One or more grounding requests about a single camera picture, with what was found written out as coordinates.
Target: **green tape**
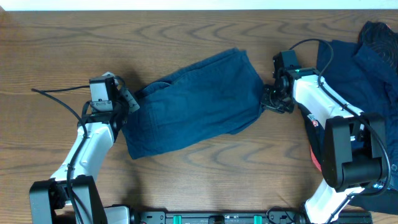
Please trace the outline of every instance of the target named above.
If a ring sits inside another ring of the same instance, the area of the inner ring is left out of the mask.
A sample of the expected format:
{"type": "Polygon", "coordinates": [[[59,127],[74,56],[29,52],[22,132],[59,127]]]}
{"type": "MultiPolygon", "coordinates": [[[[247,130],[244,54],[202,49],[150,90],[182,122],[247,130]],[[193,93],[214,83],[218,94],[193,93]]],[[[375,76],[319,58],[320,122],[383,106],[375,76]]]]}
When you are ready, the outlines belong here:
{"type": "Polygon", "coordinates": [[[173,217],[173,224],[182,224],[182,217],[181,215],[175,215],[173,217]]]}
{"type": "Polygon", "coordinates": [[[254,216],[254,224],[262,224],[262,216],[255,215],[254,216]]]}

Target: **folded blue cloth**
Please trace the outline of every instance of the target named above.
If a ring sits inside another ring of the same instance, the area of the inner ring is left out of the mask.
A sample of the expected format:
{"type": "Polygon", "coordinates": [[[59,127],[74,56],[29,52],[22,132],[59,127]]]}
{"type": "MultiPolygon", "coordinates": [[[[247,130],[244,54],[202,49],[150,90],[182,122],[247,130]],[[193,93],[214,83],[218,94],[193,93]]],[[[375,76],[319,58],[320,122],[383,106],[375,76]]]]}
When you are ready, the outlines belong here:
{"type": "Polygon", "coordinates": [[[135,93],[140,109],[122,128],[138,159],[236,134],[264,111],[263,82],[245,51],[231,49],[183,68],[135,93]]]}

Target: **blue cloth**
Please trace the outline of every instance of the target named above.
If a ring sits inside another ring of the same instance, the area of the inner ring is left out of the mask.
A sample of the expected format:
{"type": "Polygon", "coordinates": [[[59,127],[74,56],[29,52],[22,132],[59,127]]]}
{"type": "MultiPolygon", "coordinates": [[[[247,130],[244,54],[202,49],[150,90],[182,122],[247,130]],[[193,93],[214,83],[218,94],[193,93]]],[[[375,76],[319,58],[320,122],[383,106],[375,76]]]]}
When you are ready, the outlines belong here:
{"type": "MultiPolygon", "coordinates": [[[[398,189],[398,76],[366,44],[339,40],[330,44],[335,57],[323,76],[349,103],[364,112],[377,112],[386,119],[387,152],[392,168],[390,187],[398,189]]],[[[329,58],[328,47],[320,44],[317,68],[322,70],[329,58]]]]}
{"type": "Polygon", "coordinates": [[[231,49],[135,93],[140,109],[122,128],[138,159],[236,134],[260,117],[263,82],[245,51],[231,49]]]}

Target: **wooden table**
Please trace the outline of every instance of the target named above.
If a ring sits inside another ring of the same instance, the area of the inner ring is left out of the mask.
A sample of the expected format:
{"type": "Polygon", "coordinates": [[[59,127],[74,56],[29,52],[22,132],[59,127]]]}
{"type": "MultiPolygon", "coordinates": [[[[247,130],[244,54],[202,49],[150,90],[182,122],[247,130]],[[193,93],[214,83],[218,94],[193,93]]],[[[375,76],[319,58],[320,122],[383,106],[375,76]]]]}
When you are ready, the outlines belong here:
{"type": "MultiPolygon", "coordinates": [[[[0,16],[0,217],[30,223],[29,188],[58,169],[76,138],[76,119],[31,88],[86,85],[110,71],[137,90],[231,47],[248,51],[272,82],[272,56],[318,37],[356,42],[368,21],[398,30],[397,11],[2,12],[0,16]]],[[[314,66],[317,43],[297,49],[314,66]]],[[[88,90],[54,94],[77,111],[88,90]]],[[[296,208],[322,175],[310,159],[299,110],[266,111],[237,135],[132,160],[119,135],[99,172],[104,205],[173,210],[296,208]]],[[[374,213],[377,223],[398,217],[374,213]]]]}

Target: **white background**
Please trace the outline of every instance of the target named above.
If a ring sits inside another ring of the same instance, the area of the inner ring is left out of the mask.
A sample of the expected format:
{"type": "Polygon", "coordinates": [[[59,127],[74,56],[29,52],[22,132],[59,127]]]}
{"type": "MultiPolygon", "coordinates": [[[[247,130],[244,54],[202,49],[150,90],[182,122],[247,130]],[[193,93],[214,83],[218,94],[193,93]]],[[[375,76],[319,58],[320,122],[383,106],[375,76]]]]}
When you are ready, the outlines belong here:
{"type": "Polygon", "coordinates": [[[6,11],[398,9],[398,0],[0,0],[6,11]]]}

